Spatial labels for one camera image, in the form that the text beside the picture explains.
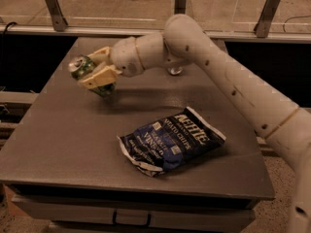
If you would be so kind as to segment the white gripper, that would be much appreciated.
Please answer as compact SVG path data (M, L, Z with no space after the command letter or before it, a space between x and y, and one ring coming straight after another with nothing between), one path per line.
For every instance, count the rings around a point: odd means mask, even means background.
M86 89L94 89L114 83L121 74L125 77L134 77L144 72L134 37L122 39L115 43L112 48L104 47L96 50L87 57L96 66L101 63L110 66L99 66L81 78L78 84Z

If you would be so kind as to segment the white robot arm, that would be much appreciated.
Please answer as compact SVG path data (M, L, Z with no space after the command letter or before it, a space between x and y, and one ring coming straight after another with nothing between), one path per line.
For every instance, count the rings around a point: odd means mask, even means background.
M161 32L126 38L69 65L94 90L155 68L200 67L295 173L287 233L311 233L311 114L219 49L195 20L174 15Z

